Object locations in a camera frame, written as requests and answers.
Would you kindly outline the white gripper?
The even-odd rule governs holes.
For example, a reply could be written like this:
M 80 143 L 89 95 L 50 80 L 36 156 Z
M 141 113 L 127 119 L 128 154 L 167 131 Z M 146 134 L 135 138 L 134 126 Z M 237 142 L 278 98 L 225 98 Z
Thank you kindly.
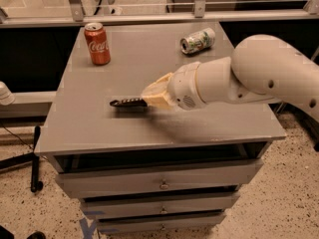
M 169 110 L 172 103 L 186 111 L 204 108 L 196 86 L 199 66 L 200 62 L 194 62 L 165 74 L 142 91 L 142 99 L 149 107 L 164 110 Z

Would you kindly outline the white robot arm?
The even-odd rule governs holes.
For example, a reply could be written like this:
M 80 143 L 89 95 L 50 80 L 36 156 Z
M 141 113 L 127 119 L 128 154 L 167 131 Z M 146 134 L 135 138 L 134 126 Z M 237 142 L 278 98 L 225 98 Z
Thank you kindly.
M 288 103 L 319 120 L 319 67 L 283 40 L 254 35 L 229 57 L 194 62 L 147 86 L 151 107 L 201 109 L 211 103 Z

